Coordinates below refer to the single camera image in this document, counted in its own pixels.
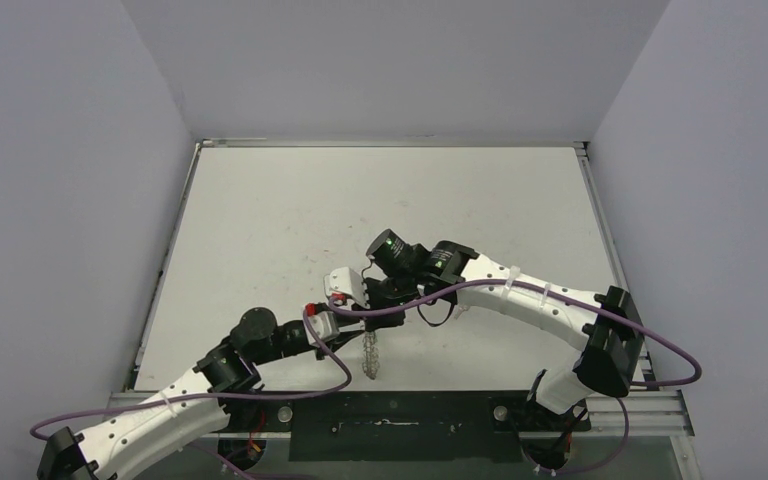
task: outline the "gray wall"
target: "gray wall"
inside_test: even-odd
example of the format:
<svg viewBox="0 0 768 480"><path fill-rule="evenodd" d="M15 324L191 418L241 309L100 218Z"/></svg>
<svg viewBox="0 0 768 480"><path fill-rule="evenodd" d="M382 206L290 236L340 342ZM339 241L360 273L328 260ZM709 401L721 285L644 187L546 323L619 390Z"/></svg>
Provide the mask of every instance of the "gray wall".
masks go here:
<svg viewBox="0 0 768 480"><path fill-rule="evenodd" d="M200 137L583 140L667 0L123 0Z"/></svg>
<svg viewBox="0 0 768 480"><path fill-rule="evenodd" d="M0 1L0 479L121 386L191 142L118 0Z"/></svg>
<svg viewBox="0 0 768 480"><path fill-rule="evenodd" d="M673 0L590 151L644 320L705 367L704 473L768 478L768 2Z"/></svg>

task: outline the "cable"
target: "cable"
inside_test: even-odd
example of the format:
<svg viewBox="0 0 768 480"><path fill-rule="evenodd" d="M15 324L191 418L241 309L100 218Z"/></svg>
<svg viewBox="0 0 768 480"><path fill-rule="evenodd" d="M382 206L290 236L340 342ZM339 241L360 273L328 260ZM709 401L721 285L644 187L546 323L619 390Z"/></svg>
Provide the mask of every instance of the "cable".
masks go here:
<svg viewBox="0 0 768 480"><path fill-rule="evenodd" d="M334 387L327 388L325 390L316 391L316 392L303 392L303 393L291 393L291 394L279 394L279 395L269 395L269 394L261 394L261 393L258 393L258 394L193 393L189 395L179 395L177 397L169 397L167 400L170 403L185 402L188 400L202 400L205 398L217 398L217 399L226 398L230 400L301 400L305 398L321 397L323 395L328 395L329 393L339 392L340 390L349 386L349 384L352 383L352 372L351 370L349 370L349 367L347 367L346 364L343 363L343 361L340 360L340 358L333 351L331 351L330 348L328 348L328 345L326 345L325 342L323 342L322 339L319 338L319 335L316 334L316 332L313 330L313 326L310 324L310 318L308 318L306 311L302 311L302 321L304 322L305 328L307 329L308 332L310 332L317 346L319 346L319 349L322 350L325 353L325 355L330 357L331 360L333 360L334 363L336 363L337 366L340 367L343 373L346 374L346 379L343 381L343 383L336 385ZM82 410L79 412L65 413L63 415L57 415L56 417L51 417L37 423L36 425L31 427L30 434L34 438L37 438L40 440L48 440L48 436L43 435L42 433L39 432L39 430L41 428L47 427L54 423L64 422L66 420L73 420L76 418L93 417L97 415L116 415L116 414L125 413L125 412L135 412L137 410L146 410L149 408L161 407L165 405L166 405L165 400L157 400L154 402L140 403L137 405L128 405L125 407L97 408L93 410Z"/></svg>
<svg viewBox="0 0 768 480"><path fill-rule="evenodd" d="M372 265L373 265L373 264L374 264L374 263L373 263L373 261L372 261L372 260L370 260L370 261L369 261L369 265L367 265L367 266L366 266L366 267L365 267L363 270L361 270L361 271L360 271L360 279L361 279L361 280L366 280L366 277L364 277L364 276L363 276L363 274L364 274L364 273L366 273L366 271L367 271L367 270L369 270L370 268L372 268Z"/></svg>
<svg viewBox="0 0 768 480"><path fill-rule="evenodd" d="M575 475L578 473L586 473L591 472L593 470L599 469L604 467L605 465L611 463L615 458L617 458L617 455L622 453L623 449L625 448L626 444L628 444L628 431L631 427L629 424L628 419L628 409L625 408L625 403L622 401L621 398L615 398L615 400L620 404L620 408L623 410L623 419L625 420L625 428L623 429L623 438L620 440L620 444L617 446L617 449L611 452L610 455L603 458L602 460L599 460L598 462L587 465L586 467L576 467L576 468L563 468L561 470L550 470L548 468L544 468L540 465L537 465L537 462L535 462L531 457L528 456L528 454L525 454L525 458L527 458L531 463L537 465L537 469L535 470L535 473L537 471L549 473L553 477L556 475Z"/></svg>
<svg viewBox="0 0 768 480"><path fill-rule="evenodd" d="M266 424L266 413L264 413L263 409L260 410L260 423L257 424L257 427L255 427L251 432L249 432L249 441L246 443L246 451L249 455L251 455L252 448L254 448L254 434L260 432L260 429L263 428L263 425Z"/></svg>
<svg viewBox="0 0 768 480"><path fill-rule="evenodd" d="M572 422L570 422L569 425L567 425L567 428L565 428L564 431L561 432L561 434L558 436L558 439L555 440L555 442L552 443L552 446L547 448L547 450L552 451L552 450L558 448L558 445L560 445L561 442L564 441L564 439L571 438L572 437L573 429L575 428L576 425L578 425L581 422L581 419L583 419L585 415L587 415L587 409L586 408L583 409L581 411L581 413L579 413L578 416L575 417L575 419Z"/></svg>
<svg viewBox="0 0 768 480"><path fill-rule="evenodd" d="M200 452L204 452L211 457L216 458L223 464L225 464L226 467L228 467L229 470L234 472L236 475L239 475L240 477L244 478L245 480L279 480L279 479L314 479L316 477L312 475L304 475L304 474L292 474L292 473L246 473L245 470L241 469L240 467L234 465L234 462L228 460L227 458L223 457L222 455L219 455L218 453L208 450L200 445L196 445L194 443L191 443L187 445L188 447L198 450Z"/></svg>
<svg viewBox="0 0 768 480"><path fill-rule="evenodd" d="M394 313L400 313L404 312L405 310L410 310L411 308L418 307L420 305L424 305L428 302L431 302L433 300L436 300L438 298L444 297L452 292L456 292L462 288L467 287L481 287L486 285L504 285L507 282L507 280L502 279L494 279L494 278L488 278L488 279L482 279L482 280L470 280L463 283L458 283L455 285L448 286L442 290L439 290L437 292L432 293L431 295L420 297L416 300L412 300L404 305L399 305L395 307L390 308L382 308L380 310L366 310L366 311L354 311L354 310L347 310L344 308L340 308L338 305L334 303L334 298L331 297L328 299L328 308L331 310L334 310L335 312L338 312L340 315L345 315L347 317L380 317L383 315L392 315ZM532 283L528 282L522 282L522 281L515 281L512 283L512 286L518 287L518 288L524 288L526 290L531 290L534 292L543 293L545 290L544 286L538 286L534 285ZM699 361L693 358L692 355L684 351L681 347L674 344L673 342L667 340L666 338L662 337L661 335L653 332L652 330L649 330L648 328L644 327L643 325L637 324L632 322L631 320L621 317L617 315L616 313L609 312L608 310L594 307L593 305L584 303L580 300L576 300L571 297L567 297L566 295L561 295L560 293L553 292L551 290L546 291L546 294L549 297L552 297L556 300L560 300L562 302L565 302L570 305L574 305L578 308L582 308L584 310L596 313L598 315L602 315L604 317L610 318L611 320L619 323L620 325L624 325L628 328L631 328L632 330L637 331L638 333L642 334L645 337L649 337L652 340L655 340L656 342L660 343L661 345L667 347L669 350L671 350L673 353L677 354L681 358L687 360L690 365L693 366L693 375L686 377L686 378L680 378L677 380L658 380L654 382L631 382L631 385L636 387L677 387L681 385L688 385L691 384L697 380L699 380L702 377L702 365L699 364Z"/></svg>
<svg viewBox="0 0 768 480"><path fill-rule="evenodd" d="M455 311L455 304L454 303L450 303L449 304L449 313L446 314L446 318L444 318L442 322L431 323L431 322L428 321L427 318L425 318L425 315L422 314L422 307L416 307L416 313L419 314L419 317L425 323L427 323L429 327L432 327L432 328L439 327L439 326L443 325L444 323L448 322L449 318L451 318L451 316L452 316L452 312L454 312L454 311Z"/></svg>

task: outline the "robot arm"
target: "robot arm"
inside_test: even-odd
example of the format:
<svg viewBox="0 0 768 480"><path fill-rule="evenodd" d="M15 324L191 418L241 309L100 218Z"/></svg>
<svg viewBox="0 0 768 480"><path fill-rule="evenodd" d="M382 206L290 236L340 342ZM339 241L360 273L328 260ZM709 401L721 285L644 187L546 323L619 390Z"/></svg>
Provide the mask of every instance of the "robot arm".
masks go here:
<svg viewBox="0 0 768 480"><path fill-rule="evenodd" d="M374 281L375 289L367 285L364 291L357 278L335 271L329 277L334 281L326 285L327 293L345 294L362 307L357 298L367 296L377 303L384 301L381 290L387 288L382 288L383 285L399 292L400 296L391 302L398 305L405 299L419 298L453 285L497 280L490 285L466 286L442 298L461 311L475 306L516 318L564 340L577 351L563 365L537 376L529 395L538 405L559 415L594 392L611 397L628 395L643 336L551 296L551 293L561 294L639 324L637 309L625 290L611 286L606 294L599 294L553 285L524 275L517 267L496 263L472 248L442 241L428 251L421 244L409 245L392 230L382 232L366 254L387 278ZM335 285L338 281L343 288ZM538 285L542 291L514 288L514 282Z"/></svg>
<svg viewBox="0 0 768 480"><path fill-rule="evenodd" d="M642 336L609 319L552 298L562 293L639 323L631 297L610 287L606 295L575 291L522 274L453 242L439 242L431 251L410 246L391 230L370 246L367 256L387 275L363 279L349 268L334 270L325 281L326 294L353 300L352 315L331 311L325 304L308 305L311 330L337 350L363 331L404 324L404 312L375 315L374 310L404 305L453 285L470 285L442 297L461 310L481 307L498 311L545 330L572 346L576 355L564 365L541 372L529 401L552 414L563 414L578 401L598 392L624 397L636 367ZM513 287L526 282L543 287L535 292ZM363 328L350 328L363 319ZM142 402L157 406L123 413L73 434L63 428L48 438L37 471L39 480L128 480L184 445L228 425L231 414L247 402L220 398L177 398L204 393L244 393L261 381L256 365L299 353L321 351L301 320L277 325L265 308L246 312L230 335L190 370Z"/></svg>

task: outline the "red wire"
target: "red wire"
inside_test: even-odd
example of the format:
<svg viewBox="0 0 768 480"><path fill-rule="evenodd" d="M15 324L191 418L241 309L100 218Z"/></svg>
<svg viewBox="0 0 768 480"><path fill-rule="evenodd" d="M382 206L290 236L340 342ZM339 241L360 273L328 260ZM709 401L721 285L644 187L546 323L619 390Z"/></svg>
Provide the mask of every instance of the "red wire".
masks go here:
<svg viewBox="0 0 768 480"><path fill-rule="evenodd" d="M260 423L255 427L254 430L249 432L249 444L248 444L248 450L249 453L251 453L252 446L254 445L254 439L252 438L252 435L255 433L260 432L260 429L263 428L263 425L266 424L266 413L263 412L263 410L260 411Z"/></svg>

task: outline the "screw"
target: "screw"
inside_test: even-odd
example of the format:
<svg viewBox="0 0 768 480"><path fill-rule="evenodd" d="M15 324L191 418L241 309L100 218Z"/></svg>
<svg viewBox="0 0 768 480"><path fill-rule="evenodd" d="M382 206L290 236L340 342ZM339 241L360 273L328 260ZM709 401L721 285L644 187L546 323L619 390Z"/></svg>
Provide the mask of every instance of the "screw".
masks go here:
<svg viewBox="0 0 768 480"><path fill-rule="evenodd" d="M278 409L278 421L287 423L293 418L293 409L290 407L281 407Z"/></svg>
<svg viewBox="0 0 768 480"><path fill-rule="evenodd" d="M493 418L500 422L504 422L505 419L508 418L508 409L503 405L499 405L493 409Z"/></svg>

